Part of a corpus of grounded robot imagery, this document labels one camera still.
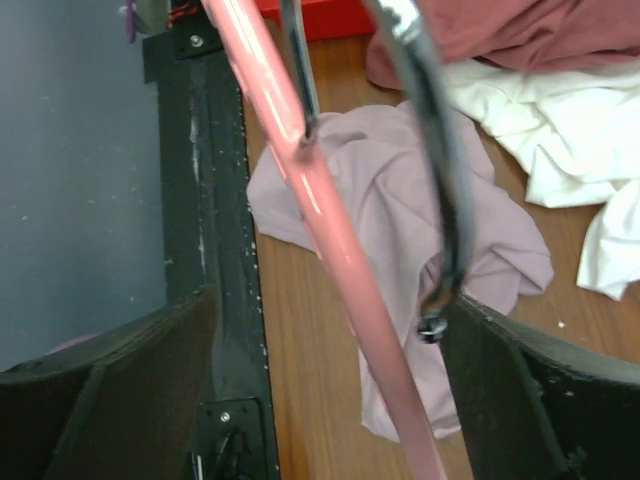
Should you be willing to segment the pink plastic hanger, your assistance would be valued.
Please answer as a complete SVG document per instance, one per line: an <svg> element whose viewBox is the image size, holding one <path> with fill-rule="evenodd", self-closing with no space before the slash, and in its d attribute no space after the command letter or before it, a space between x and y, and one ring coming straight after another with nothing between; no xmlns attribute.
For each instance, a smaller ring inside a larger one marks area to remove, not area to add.
<svg viewBox="0 0 640 480"><path fill-rule="evenodd" d="M419 479L446 473L413 376L366 255L335 188L316 139L318 100L301 8L280 5L293 68L287 69L257 6L251 1L207 1L239 85L252 103L281 170L298 202L319 258L334 281L371 375ZM412 1L371 1L392 50L428 153L442 222L438 284L422 303L418 333L436 342L462 290L474 246L468 165L439 78L429 29Z"/></svg>

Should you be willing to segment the mauve tank top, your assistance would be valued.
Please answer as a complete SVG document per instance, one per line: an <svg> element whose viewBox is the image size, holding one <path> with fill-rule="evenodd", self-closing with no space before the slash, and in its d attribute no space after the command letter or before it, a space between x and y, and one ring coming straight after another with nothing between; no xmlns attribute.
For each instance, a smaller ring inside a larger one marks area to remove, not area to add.
<svg viewBox="0 0 640 480"><path fill-rule="evenodd" d="M509 313L539 295L554 271L531 216L495 183L473 122L459 118L472 169L476 236L465 290ZM421 299L439 276L440 220L408 103L319 118L319 144L376 277L436 437L460 423L439 349L416 334Z"/></svg>

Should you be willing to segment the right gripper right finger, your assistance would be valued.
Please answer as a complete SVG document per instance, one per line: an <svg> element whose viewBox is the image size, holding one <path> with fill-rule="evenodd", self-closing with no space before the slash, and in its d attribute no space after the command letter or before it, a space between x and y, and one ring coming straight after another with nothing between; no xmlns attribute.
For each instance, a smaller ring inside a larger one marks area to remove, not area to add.
<svg viewBox="0 0 640 480"><path fill-rule="evenodd" d="M636 479L639 367L467 296L440 341L477 479Z"/></svg>

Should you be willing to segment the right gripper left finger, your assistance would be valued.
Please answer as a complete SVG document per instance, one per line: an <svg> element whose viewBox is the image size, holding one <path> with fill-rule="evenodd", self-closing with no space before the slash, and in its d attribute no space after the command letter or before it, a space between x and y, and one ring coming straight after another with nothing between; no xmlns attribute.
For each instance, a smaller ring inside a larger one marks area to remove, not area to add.
<svg viewBox="0 0 640 480"><path fill-rule="evenodd" d="M2 478L180 478L217 315L202 287L2 372Z"/></svg>

